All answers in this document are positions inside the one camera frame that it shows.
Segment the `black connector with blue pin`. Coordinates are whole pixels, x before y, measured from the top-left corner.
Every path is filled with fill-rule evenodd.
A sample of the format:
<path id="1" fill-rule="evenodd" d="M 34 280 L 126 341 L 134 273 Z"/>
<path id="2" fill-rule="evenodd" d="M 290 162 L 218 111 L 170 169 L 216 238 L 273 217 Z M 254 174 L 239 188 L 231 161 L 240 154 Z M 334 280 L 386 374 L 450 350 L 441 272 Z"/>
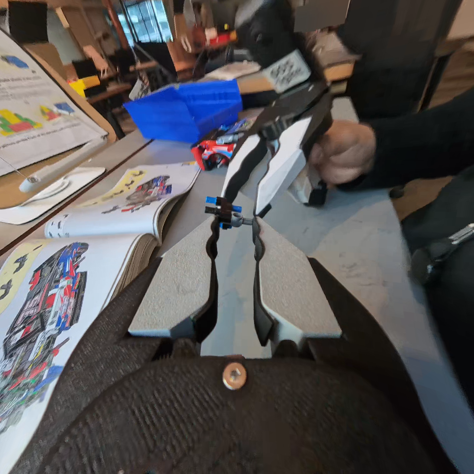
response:
<path id="1" fill-rule="evenodd" d="M 223 197 L 206 197 L 205 213 L 214 215 L 222 230 L 232 229 L 230 226 L 232 212 L 242 213 L 242 207 L 236 206 Z"/>

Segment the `white sheet holder stand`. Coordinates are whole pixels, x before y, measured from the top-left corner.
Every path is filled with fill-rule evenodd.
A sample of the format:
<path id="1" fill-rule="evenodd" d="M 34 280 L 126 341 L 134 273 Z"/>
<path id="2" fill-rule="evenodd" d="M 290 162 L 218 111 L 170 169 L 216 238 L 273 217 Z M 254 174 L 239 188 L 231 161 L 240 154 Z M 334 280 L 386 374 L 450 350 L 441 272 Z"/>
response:
<path id="1" fill-rule="evenodd" d="M 101 176 L 105 168 L 80 164 L 105 143 L 105 137 L 91 140 L 59 162 L 25 176 L 19 184 L 19 192 L 27 197 L 22 196 L 21 203 L 16 206 L 1 208 L 0 222 L 15 226 L 32 222 Z"/>

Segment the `person's black clothing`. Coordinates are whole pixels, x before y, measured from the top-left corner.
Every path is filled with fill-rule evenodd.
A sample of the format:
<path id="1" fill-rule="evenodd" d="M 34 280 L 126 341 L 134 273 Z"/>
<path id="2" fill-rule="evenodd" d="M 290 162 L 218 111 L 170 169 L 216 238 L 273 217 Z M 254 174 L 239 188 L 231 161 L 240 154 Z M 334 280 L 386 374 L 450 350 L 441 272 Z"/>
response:
<path id="1" fill-rule="evenodd" d="M 423 287 L 432 317 L 471 407 L 474 400 L 473 167 L 453 177 L 438 197 L 402 221 L 411 273 Z"/>

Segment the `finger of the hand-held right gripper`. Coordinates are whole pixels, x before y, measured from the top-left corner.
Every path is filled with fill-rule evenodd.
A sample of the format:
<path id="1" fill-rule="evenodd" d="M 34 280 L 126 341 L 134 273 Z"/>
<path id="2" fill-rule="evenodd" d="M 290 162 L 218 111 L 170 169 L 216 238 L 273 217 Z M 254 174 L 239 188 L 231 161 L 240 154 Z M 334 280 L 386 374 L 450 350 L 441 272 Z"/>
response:
<path id="1" fill-rule="evenodd" d="M 269 161 L 267 142 L 258 134 L 248 136 L 236 149 L 224 179 L 221 197 L 237 203 L 240 194 L 257 202 L 258 184 L 264 177 Z"/>
<path id="2" fill-rule="evenodd" d="M 267 170 L 258 182 L 255 216 L 263 216 L 271 201 L 284 192 L 306 164 L 301 143 L 312 118 L 303 118 L 284 130 L 278 140 L 278 150 L 270 159 Z"/>

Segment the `open building instruction book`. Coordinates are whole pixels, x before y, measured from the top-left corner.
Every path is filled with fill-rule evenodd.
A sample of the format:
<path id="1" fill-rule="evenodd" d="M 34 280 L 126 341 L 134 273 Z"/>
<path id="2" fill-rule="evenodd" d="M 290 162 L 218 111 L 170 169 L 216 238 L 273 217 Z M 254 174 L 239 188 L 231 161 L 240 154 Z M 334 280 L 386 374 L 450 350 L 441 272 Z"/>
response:
<path id="1" fill-rule="evenodd" d="M 148 264 L 195 162 L 129 169 L 106 194 L 52 218 L 1 267 L 0 450 L 9 473 L 99 313 Z"/>

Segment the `toy brick race car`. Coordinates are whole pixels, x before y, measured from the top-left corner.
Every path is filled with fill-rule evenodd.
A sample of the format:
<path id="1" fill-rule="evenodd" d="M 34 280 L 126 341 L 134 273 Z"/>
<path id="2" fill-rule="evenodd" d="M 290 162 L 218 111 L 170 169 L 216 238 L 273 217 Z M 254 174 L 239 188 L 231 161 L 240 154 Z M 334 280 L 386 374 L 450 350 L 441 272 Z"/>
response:
<path id="1" fill-rule="evenodd" d="M 256 120 L 257 115 L 253 115 L 231 125 L 222 125 L 195 143 L 191 151 L 199 168 L 210 171 L 228 166 L 239 139 L 246 134 Z"/>

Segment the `printed instruction sheet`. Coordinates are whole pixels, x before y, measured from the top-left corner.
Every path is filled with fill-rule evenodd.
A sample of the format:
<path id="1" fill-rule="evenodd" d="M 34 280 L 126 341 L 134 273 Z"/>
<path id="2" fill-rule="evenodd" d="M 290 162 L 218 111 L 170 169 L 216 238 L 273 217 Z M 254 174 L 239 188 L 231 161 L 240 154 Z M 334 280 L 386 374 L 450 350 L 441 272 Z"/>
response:
<path id="1" fill-rule="evenodd" d="M 46 71 L 0 32 L 0 175 L 105 138 Z"/>

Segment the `grey desk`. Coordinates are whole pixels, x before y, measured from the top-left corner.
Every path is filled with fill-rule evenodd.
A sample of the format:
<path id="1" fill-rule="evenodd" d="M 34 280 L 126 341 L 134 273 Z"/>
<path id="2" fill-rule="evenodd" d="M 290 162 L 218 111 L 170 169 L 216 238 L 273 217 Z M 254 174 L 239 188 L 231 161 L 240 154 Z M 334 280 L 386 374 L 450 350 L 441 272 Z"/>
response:
<path id="1" fill-rule="evenodd" d="M 199 201 L 214 178 L 202 173 L 187 201 L 198 222 L 180 228 L 215 217 Z M 253 225 L 219 227 L 202 343 L 130 335 L 175 243 L 87 329 L 9 473 L 473 473 L 473 412 L 388 198 L 331 191 L 314 210 L 280 195 L 260 218 L 308 257 L 340 339 L 260 345 Z"/>

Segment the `blue plastic bin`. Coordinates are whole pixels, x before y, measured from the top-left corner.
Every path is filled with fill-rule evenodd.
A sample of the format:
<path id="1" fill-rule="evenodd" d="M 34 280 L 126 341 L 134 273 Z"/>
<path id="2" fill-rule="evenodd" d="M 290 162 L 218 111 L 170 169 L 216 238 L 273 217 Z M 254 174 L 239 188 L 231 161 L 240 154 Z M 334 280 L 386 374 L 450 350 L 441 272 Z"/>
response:
<path id="1" fill-rule="evenodd" d="M 237 80 L 173 84 L 124 107 L 144 138 L 187 144 L 232 125 L 243 109 Z"/>

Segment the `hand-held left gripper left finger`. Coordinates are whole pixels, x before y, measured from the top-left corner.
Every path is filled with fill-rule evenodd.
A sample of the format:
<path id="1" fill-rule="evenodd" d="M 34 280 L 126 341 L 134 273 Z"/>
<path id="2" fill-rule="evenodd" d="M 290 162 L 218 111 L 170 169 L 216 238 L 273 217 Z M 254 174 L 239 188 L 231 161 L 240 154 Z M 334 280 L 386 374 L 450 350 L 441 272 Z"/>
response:
<path id="1" fill-rule="evenodd" d="M 217 218 L 209 217 L 162 256 L 130 335 L 198 344 L 207 338 L 217 322 L 218 234 Z"/>

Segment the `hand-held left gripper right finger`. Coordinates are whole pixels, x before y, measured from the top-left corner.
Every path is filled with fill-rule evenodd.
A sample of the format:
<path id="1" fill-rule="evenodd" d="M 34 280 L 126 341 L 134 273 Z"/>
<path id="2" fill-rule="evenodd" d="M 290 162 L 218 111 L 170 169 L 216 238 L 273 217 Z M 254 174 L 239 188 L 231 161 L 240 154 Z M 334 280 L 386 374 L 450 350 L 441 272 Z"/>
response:
<path id="1" fill-rule="evenodd" d="M 342 329 L 308 257 L 260 217 L 253 222 L 254 326 L 261 346 L 340 339 Z"/>

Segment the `person's right forearm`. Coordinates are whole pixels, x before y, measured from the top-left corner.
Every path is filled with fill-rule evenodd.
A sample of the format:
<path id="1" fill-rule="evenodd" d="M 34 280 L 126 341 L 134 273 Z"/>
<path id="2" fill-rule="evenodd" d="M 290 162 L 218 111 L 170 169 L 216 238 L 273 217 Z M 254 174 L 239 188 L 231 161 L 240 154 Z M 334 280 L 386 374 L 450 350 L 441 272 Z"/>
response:
<path id="1" fill-rule="evenodd" d="M 393 188 L 457 175 L 473 165 L 474 90 L 416 114 L 368 122 L 375 132 L 370 171 L 338 185 L 345 192 Z"/>

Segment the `person's right hand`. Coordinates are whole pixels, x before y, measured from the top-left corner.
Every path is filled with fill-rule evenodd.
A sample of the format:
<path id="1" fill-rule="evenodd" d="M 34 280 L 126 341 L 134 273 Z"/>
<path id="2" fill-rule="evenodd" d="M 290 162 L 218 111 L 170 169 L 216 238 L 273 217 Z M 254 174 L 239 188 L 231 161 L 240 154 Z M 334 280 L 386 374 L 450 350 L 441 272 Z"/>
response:
<path id="1" fill-rule="evenodd" d="M 337 186 L 367 174 L 375 151 L 376 136 L 370 126 L 335 120 L 313 145 L 308 163 L 327 185 Z"/>

